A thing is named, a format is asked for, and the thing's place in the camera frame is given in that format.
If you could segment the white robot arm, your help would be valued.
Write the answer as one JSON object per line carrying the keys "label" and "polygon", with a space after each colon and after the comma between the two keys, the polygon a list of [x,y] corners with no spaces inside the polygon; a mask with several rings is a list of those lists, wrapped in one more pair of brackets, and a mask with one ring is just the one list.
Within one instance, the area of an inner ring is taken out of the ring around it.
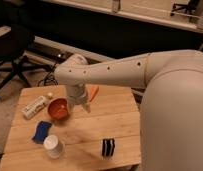
{"label": "white robot arm", "polygon": [[152,52],[91,65],[73,55],[54,74],[73,105],[86,100],[87,84],[143,88],[142,171],[203,171],[203,52]]}

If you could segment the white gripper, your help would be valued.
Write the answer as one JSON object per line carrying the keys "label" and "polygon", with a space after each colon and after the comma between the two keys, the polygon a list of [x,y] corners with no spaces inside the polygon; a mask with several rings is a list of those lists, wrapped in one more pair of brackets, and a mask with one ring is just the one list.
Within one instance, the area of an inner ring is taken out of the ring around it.
{"label": "white gripper", "polygon": [[67,91],[67,100],[70,104],[72,105],[82,104],[83,109],[87,113],[91,112],[90,104],[85,103],[87,101],[87,90],[84,84],[74,86],[67,85],[66,91]]}

